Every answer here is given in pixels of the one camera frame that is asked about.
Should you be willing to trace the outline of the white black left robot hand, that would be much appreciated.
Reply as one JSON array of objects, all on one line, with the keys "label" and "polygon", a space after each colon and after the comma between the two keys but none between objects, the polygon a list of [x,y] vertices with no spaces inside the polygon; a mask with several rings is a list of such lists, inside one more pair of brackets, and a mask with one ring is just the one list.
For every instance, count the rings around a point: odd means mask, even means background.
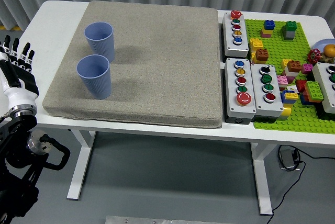
[{"label": "white black left robot hand", "polygon": [[8,98],[8,113],[11,118],[21,115],[35,115],[37,107],[35,100],[39,90],[32,74],[32,60],[35,52],[30,43],[26,43],[21,53],[18,53],[19,39],[10,42],[10,36],[5,37],[1,44],[1,85],[4,95]]}]

